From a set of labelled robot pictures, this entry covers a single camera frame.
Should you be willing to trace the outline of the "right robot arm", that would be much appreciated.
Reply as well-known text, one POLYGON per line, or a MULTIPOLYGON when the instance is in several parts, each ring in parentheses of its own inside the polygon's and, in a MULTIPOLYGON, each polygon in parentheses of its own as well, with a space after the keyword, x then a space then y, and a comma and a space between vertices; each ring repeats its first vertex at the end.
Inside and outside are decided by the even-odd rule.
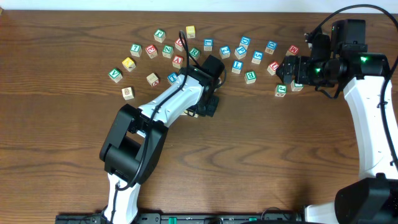
POLYGON ((388 60, 368 52, 364 20, 346 19, 331 34, 308 35, 311 54, 287 55, 276 70, 285 84, 336 88, 349 105, 359 151, 359 180, 339 190, 332 202, 309 205, 307 223, 396 223, 397 121, 391 101, 388 60))

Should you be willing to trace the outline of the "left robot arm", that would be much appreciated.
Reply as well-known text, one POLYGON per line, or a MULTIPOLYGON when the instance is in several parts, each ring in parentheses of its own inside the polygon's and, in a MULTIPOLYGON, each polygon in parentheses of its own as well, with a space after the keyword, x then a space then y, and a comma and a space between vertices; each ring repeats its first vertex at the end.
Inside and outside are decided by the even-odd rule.
POLYGON ((169 127, 182 114, 213 116, 219 102, 214 92, 224 73, 224 63, 210 55, 201 66, 181 68, 156 99, 138 108, 126 104, 118 111, 99 153, 110 185, 102 223, 136 219, 139 189, 159 161, 169 127))

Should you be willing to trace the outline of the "yellow O block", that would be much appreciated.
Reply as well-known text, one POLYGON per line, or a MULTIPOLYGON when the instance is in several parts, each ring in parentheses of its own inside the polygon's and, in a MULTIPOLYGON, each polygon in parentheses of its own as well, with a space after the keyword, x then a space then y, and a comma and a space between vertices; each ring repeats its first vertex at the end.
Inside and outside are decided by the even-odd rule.
POLYGON ((195 111, 192 111, 192 110, 184 110, 182 115, 198 118, 198 114, 195 111))

